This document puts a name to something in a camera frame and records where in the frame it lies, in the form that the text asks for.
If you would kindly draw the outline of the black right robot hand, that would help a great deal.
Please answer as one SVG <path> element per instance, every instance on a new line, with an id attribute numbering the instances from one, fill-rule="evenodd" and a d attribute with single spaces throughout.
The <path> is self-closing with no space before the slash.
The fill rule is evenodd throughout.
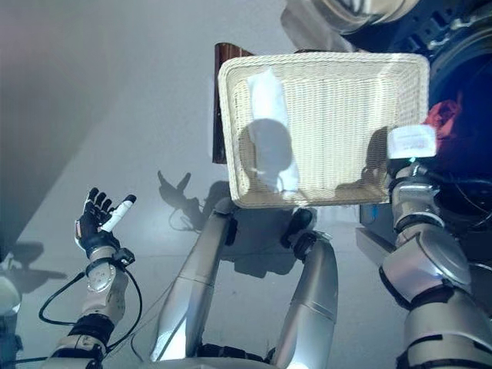
<path id="1" fill-rule="evenodd" d="M 389 160 L 433 158 L 436 154 L 436 131 L 429 125 L 405 125 L 387 133 Z"/>

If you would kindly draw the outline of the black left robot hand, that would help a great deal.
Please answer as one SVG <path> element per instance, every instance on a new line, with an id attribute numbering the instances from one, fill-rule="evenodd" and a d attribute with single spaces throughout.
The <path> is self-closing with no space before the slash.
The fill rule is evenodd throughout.
<path id="1" fill-rule="evenodd" d="M 75 243 L 88 258 L 100 248 L 111 248 L 113 252 L 121 248 L 113 230 L 134 205 L 137 198 L 129 194 L 116 207 L 111 208 L 112 200 L 98 188 L 92 188 L 85 199 L 83 212 L 75 221 Z"/>

